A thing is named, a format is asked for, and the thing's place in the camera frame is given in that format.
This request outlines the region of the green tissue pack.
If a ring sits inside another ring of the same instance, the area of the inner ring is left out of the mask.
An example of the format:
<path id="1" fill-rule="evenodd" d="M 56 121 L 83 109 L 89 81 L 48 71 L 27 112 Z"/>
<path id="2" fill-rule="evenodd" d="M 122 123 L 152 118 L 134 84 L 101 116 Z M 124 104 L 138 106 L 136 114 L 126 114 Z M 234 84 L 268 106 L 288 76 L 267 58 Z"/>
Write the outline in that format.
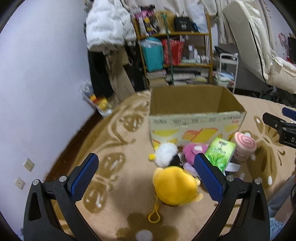
<path id="1" fill-rule="evenodd" d="M 208 146 L 205 156 L 213 166 L 225 172 L 227 165 L 233 157 L 235 148 L 236 144 L 234 142 L 216 137 Z"/>

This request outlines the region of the yellow plush toy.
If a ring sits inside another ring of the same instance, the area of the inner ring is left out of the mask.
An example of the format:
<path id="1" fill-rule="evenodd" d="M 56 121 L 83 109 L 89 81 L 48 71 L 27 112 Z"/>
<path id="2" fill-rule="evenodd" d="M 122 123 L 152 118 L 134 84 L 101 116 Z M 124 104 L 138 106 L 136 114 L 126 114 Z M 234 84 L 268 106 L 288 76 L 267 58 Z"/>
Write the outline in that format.
<path id="1" fill-rule="evenodd" d="M 150 223 L 161 220 L 159 204 L 162 202 L 169 206 L 183 206 L 199 202 L 203 193 L 198 191 L 201 181 L 177 166 L 156 168 L 152 176 L 152 184 L 156 193 L 154 209 L 148 214 Z"/>

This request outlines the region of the pink plush toy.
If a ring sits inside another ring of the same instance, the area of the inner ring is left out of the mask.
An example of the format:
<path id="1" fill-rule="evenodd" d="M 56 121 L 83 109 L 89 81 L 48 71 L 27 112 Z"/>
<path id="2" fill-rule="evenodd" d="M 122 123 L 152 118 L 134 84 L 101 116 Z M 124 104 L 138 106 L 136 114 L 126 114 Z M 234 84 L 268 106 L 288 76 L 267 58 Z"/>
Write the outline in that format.
<path id="1" fill-rule="evenodd" d="M 195 156 L 199 153 L 205 153 L 208 149 L 208 144 L 197 144 L 197 143 L 190 143 L 184 146 L 183 153 L 185 156 L 185 160 L 191 166 L 194 165 Z"/>

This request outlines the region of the white fluffy bee plush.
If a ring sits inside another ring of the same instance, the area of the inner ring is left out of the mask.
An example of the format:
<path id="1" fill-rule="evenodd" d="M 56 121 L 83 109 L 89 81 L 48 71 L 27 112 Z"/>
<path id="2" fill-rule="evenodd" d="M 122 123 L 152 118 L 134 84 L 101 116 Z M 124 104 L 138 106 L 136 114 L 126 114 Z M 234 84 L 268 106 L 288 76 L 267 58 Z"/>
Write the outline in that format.
<path id="1" fill-rule="evenodd" d="M 183 166 L 179 149 L 173 143 L 160 144 L 153 154 L 149 154 L 148 159 L 153 161 L 160 168 L 166 168 L 169 166 Z"/>

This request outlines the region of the open cardboard box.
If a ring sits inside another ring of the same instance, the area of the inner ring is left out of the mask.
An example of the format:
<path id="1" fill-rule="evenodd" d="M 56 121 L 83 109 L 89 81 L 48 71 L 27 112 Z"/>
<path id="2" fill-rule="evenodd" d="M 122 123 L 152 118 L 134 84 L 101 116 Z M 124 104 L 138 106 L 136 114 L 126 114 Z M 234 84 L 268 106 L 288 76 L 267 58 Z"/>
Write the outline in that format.
<path id="1" fill-rule="evenodd" d="M 246 110 L 226 87 L 183 85 L 151 91 L 149 129 L 152 146 L 211 144 L 231 140 L 244 121 Z"/>

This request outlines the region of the wooden shelf unit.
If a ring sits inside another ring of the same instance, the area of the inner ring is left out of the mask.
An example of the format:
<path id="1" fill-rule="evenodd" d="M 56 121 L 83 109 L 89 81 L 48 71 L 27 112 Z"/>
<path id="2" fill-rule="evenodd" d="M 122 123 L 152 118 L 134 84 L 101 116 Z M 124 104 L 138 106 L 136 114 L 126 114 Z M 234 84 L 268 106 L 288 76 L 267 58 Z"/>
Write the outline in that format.
<path id="1" fill-rule="evenodd" d="M 213 46 L 210 16 L 202 14 L 205 29 L 188 16 L 171 11 L 139 8 L 133 26 L 148 88 L 162 87 L 182 80 L 178 71 L 188 68 L 184 79 L 197 81 L 197 68 L 207 68 L 204 82 L 212 81 Z"/>

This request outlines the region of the plastic bag with toys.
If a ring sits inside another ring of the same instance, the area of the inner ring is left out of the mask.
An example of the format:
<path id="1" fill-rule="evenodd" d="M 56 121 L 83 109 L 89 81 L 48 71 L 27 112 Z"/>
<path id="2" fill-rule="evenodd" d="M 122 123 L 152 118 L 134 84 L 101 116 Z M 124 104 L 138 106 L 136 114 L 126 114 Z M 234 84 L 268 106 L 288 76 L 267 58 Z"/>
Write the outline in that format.
<path id="1" fill-rule="evenodd" d="M 109 101 L 104 97 L 96 97 L 94 90 L 90 81 L 84 81 L 80 91 L 83 97 L 95 108 L 98 110 L 100 115 L 105 118 L 112 114 L 112 106 Z"/>

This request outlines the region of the red gift bag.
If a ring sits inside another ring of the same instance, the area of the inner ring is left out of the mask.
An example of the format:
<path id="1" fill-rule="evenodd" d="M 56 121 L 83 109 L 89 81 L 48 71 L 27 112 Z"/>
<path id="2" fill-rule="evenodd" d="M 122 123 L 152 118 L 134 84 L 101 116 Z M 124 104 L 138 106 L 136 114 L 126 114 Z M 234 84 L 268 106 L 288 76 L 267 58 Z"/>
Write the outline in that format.
<path id="1" fill-rule="evenodd" d="M 166 65 L 169 65 L 170 63 L 169 63 L 167 40 L 162 39 L 161 42 L 163 46 L 164 63 Z M 171 55 L 172 55 L 173 66 L 177 66 L 181 63 L 181 60 L 182 60 L 184 42 L 180 40 L 174 40 L 174 39 L 170 39 L 170 42 L 171 42 Z"/>

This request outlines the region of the stack of books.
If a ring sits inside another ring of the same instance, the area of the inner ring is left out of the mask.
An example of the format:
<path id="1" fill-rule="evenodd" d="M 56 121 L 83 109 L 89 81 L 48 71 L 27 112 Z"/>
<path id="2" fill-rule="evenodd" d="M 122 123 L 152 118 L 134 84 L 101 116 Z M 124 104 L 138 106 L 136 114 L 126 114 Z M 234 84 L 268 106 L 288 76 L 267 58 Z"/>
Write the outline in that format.
<path id="1" fill-rule="evenodd" d="M 166 70 L 148 72 L 147 80 L 148 80 L 149 88 L 168 86 L 168 82 L 166 81 L 166 78 L 167 78 Z"/>

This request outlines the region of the black box with 40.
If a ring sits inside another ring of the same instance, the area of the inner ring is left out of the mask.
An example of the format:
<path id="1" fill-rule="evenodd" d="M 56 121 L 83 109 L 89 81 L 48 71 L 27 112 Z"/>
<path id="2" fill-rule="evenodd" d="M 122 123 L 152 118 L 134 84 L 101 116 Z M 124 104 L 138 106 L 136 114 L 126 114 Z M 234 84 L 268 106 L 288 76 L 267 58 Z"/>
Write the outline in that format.
<path id="1" fill-rule="evenodd" d="M 176 32 L 192 32 L 192 23 L 189 17 L 175 17 L 174 28 Z"/>

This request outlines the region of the green pole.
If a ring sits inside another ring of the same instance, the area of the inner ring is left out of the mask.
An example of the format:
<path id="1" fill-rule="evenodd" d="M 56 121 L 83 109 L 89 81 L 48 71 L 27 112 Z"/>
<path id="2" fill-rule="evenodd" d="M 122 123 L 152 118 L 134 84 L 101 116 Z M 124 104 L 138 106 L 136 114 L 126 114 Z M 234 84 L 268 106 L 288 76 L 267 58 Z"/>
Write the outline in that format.
<path id="1" fill-rule="evenodd" d="M 171 84 L 174 85 L 174 68 L 173 68 L 173 61 L 172 61 L 172 55 L 171 55 L 171 42 L 170 42 L 170 35 L 169 35 L 169 29 L 168 29 L 168 23 L 167 23 L 167 16 L 165 13 L 161 13 L 161 16 L 164 20 L 165 29 L 166 29 L 166 38 L 167 38 L 169 63 L 170 63 L 170 71 L 171 71 Z"/>

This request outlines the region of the teal bag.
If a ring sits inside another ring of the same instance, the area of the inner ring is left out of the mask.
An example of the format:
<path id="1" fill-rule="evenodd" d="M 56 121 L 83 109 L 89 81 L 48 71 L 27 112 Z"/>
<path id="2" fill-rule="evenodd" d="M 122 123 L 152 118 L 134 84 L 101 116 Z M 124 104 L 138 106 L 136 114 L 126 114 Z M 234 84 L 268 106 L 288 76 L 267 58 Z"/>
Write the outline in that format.
<path id="1" fill-rule="evenodd" d="M 164 64 L 162 42 L 157 38 L 149 37 L 141 40 L 139 44 L 142 47 L 148 72 L 162 70 Z"/>

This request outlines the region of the white puffer jacket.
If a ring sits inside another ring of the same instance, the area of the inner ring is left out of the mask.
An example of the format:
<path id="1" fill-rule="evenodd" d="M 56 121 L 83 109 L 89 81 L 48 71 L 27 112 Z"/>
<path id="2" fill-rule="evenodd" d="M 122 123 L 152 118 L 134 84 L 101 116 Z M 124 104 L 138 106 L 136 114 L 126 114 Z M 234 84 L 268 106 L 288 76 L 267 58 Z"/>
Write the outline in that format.
<path id="1" fill-rule="evenodd" d="M 85 35 L 88 50 L 105 55 L 137 40 L 130 13 L 121 1 L 93 1 Z"/>

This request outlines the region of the wall socket lower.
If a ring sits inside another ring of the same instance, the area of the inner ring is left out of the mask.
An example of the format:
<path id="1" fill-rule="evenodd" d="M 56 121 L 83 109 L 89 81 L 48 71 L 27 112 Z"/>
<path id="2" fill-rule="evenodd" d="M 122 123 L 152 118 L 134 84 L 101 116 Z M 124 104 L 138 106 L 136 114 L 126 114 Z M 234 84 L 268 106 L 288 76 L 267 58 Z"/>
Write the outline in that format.
<path id="1" fill-rule="evenodd" d="M 25 184 L 26 184 L 25 181 L 23 181 L 20 177 L 16 178 L 16 180 L 15 180 L 15 185 L 16 185 L 20 190 L 23 190 Z"/>

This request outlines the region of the wall socket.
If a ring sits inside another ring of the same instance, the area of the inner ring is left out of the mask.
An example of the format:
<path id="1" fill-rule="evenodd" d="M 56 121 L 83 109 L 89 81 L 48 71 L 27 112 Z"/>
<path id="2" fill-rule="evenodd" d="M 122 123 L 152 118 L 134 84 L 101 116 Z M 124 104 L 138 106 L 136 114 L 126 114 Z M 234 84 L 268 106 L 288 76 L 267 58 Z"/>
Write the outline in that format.
<path id="1" fill-rule="evenodd" d="M 15 180 L 15 185 L 16 185 L 20 190 L 23 190 L 25 184 L 26 184 L 25 181 L 23 181 L 20 177 L 16 178 L 16 180 Z"/>
<path id="2" fill-rule="evenodd" d="M 29 171 L 31 172 L 35 166 L 35 164 L 29 159 L 27 158 L 26 161 L 23 163 L 23 166 Z"/>

